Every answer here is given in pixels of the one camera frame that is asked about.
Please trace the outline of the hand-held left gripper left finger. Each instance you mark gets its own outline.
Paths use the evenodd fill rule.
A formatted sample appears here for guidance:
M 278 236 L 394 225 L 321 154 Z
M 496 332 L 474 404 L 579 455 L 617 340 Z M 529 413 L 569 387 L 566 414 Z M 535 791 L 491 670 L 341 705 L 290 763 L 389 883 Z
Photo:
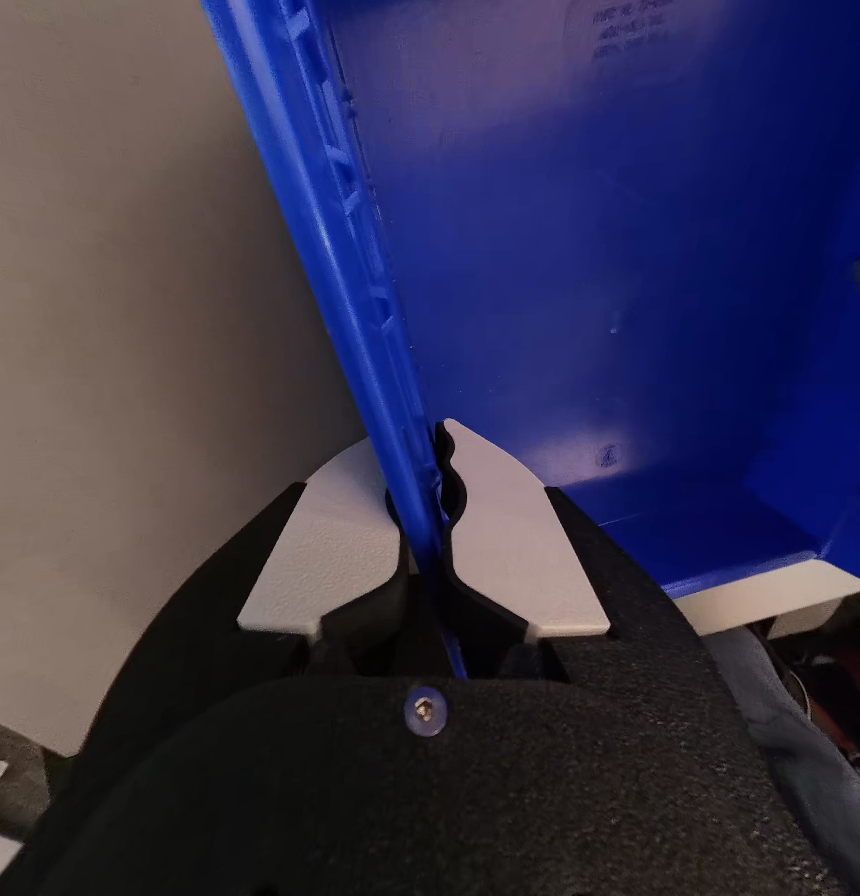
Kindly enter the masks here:
M 241 629 L 308 641 L 383 641 L 402 620 L 409 545 L 369 440 L 322 465 L 237 616 Z

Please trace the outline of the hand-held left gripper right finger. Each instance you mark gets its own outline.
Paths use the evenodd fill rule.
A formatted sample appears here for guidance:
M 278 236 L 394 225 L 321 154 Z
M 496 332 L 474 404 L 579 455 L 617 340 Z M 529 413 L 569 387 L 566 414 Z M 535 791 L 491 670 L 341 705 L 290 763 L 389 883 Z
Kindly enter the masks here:
M 610 621 L 541 480 L 454 419 L 437 438 L 455 487 L 446 542 L 455 586 L 521 641 L 606 634 Z

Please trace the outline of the white desk panel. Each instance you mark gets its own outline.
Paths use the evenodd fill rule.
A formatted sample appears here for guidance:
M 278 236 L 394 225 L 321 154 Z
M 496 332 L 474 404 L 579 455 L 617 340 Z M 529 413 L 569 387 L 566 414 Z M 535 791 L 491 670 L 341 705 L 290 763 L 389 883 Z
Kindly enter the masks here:
M 842 601 L 860 594 L 860 578 L 821 559 L 705 588 L 674 603 L 700 636 L 772 620 L 767 638 L 816 630 Z

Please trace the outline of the dark cloth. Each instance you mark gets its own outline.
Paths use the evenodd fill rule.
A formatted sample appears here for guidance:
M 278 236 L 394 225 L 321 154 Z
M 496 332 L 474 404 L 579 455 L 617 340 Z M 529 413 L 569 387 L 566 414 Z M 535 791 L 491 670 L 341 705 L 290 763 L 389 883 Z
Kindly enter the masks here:
M 787 689 L 764 641 L 741 626 L 703 643 L 798 827 L 860 894 L 860 775 Z

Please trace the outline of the blue plastic box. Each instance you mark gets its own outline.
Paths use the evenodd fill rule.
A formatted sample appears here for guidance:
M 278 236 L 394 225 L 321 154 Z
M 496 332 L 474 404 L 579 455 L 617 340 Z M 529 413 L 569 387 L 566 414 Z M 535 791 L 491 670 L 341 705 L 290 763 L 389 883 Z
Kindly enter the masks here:
M 543 624 L 447 419 L 673 599 L 860 589 L 860 2 L 202 6 L 456 676 Z

